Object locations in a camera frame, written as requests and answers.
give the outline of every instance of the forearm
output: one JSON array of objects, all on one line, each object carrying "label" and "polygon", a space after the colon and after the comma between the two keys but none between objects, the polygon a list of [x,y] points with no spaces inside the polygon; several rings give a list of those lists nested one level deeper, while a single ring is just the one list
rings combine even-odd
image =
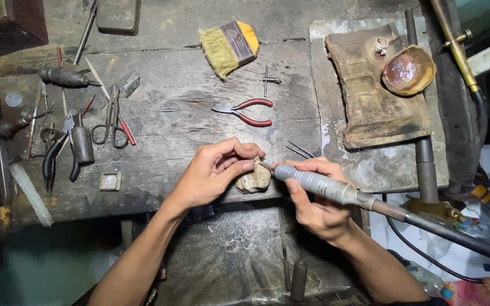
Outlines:
[{"label": "forearm", "polygon": [[331,244],[340,248],[350,260],[375,301],[420,302],[429,299],[415,277],[352,220],[349,234]]},{"label": "forearm", "polygon": [[185,212],[167,200],[145,230],[101,278],[88,305],[140,305]]}]

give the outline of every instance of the red-handled pliers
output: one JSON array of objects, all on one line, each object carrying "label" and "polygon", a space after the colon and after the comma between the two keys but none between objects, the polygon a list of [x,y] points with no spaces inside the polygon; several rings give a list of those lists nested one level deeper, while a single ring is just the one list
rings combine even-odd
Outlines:
[{"label": "red-handled pliers", "polygon": [[243,115],[241,113],[236,112],[238,109],[243,109],[243,108],[249,107],[251,105],[255,105],[255,104],[262,104],[262,105],[265,105],[265,106],[268,106],[268,107],[272,107],[273,106],[273,102],[272,101],[269,101],[269,100],[266,100],[266,99],[262,99],[262,98],[256,98],[256,99],[247,100],[247,101],[241,103],[238,106],[234,106],[234,107],[231,107],[231,106],[219,106],[219,107],[211,108],[211,110],[212,111],[215,111],[217,113],[232,114],[232,115],[238,116],[243,122],[245,122],[245,123],[247,123],[248,125],[251,125],[251,126],[256,126],[258,128],[263,128],[265,126],[270,126],[272,124],[272,121],[271,120],[256,121],[256,120],[253,120],[253,119],[251,119],[249,117],[246,117],[245,115]]}]

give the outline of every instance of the plastic bottle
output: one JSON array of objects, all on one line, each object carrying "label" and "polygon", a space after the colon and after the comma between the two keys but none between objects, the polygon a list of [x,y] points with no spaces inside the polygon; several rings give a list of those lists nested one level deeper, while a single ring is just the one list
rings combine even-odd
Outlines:
[{"label": "plastic bottle", "polygon": [[400,263],[404,265],[408,269],[408,271],[415,276],[415,278],[423,285],[426,293],[432,297],[442,297],[442,298],[451,298],[453,296],[453,292],[447,288],[445,282],[430,272],[429,270],[421,267],[414,261],[410,261],[404,259],[397,252],[393,250],[389,250],[389,253],[392,254]]}]

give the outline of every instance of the wooden workbench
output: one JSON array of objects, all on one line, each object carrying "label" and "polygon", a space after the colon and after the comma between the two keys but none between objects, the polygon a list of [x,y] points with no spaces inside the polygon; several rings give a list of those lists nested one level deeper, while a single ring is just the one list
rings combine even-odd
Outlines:
[{"label": "wooden workbench", "polygon": [[[287,158],[301,159],[284,147],[287,141],[318,155],[321,152],[321,119],[311,75],[309,25],[314,20],[334,18],[402,18],[406,5],[416,5],[414,1],[407,2],[241,0],[226,5],[220,1],[144,0],[137,36],[101,34],[94,26],[83,54],[108,87],[128,73],[140,74],[141,85],[130,97],[133,102],[122,103],[120,113],[132,129],[141,151],[130,145],[118,150],[108,144],[99,152],[101,146],[94,145],[95,164],[84,167],[72,184],[68,179],[72,157],[67,146],[58,158],[52,193],[43,188],[42,158],[22,162],[22,165],[52,218],[58,222],[153,211],[172,190],[200,145],[232,136],[242,142],[256,142],[266,152],[268,163]],[[14,109],[3,102],[6,115],[25,114],[33,105],[39,86],[35,73],[45,61],[47,65],[56,65],[56,45],[62,46],[64,59],[71,61],[88,12],[82,9],[80,1],[45,1],[51,45],[0,58],[2,100],[10,92],[18,92],[24,97],[24,103]],[[219,27],[232,20],[251,24],[261,46],[258,59],[231,73],[228,80],[222,82],[213,73],[198,45],[198,30]],[[86,66],[84,59],[80,64]],[[270,119],[272,126],[251,127],[235,116],[210,110],[213,106],[236,105],[262,97],[261,79],[266,65],[270,75],[282,79],[279,85],[269,84],[267,99],[273,101],[274,106],[254,106],[243,113],[257,120]],[[61,128],[64,118],[62,90],[47,85],[47,91],[49,104],[56,101],[55,112],[37,128],[47,127],[51,122]],[[94,93],[96,99],[84,119],[84,125],[90,128],[105,121],[104,95],[96,87],[66,90],[67,107],[75,110],[81,109]],[[157,109],[175,111],[152,112]],[[28,129],[24,129],[10,142],[11,157],[24,154],[27,134]],[[44,143],[37,139],[33,152],[43,150]],[[108,171],[122,173],[120,191],[99,191],[100,175]],[[394,176],[385,185],[394,191],[398,188],[393,185],[399,181]],[[277,184],[271,184],[266,192],[249,195],[231,187],[221,201],[267,199],[283,194],[284,188]],[[19,193],[11,207],[13,224],[38,223],[23,193]]]}]

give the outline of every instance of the white plastic tube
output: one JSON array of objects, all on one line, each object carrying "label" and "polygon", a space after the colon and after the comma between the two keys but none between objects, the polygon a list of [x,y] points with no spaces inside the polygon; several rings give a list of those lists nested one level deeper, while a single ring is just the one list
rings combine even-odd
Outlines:
[{"label": "white plastic tube", "polygon": [[31,203],[31,206],[33,206],[33,210],[37,214],[37,218],[39,218],[41,224],[43,226],[50,226],[52,223],[54,223],[54,221],[52,221],[50,212],[48,212],[48,209],[46,209],[46,206],[41,199],[41,196],[39,195],[37,190],[35,190],[35,187],[31,183],[31,180],[24,170],[24,167],[22,167],[21,164],[16,163],[10,165],[9,169],[10,173],[14,176],[14,179],[16,180],[22,191],[24,191],[24,194]]}]

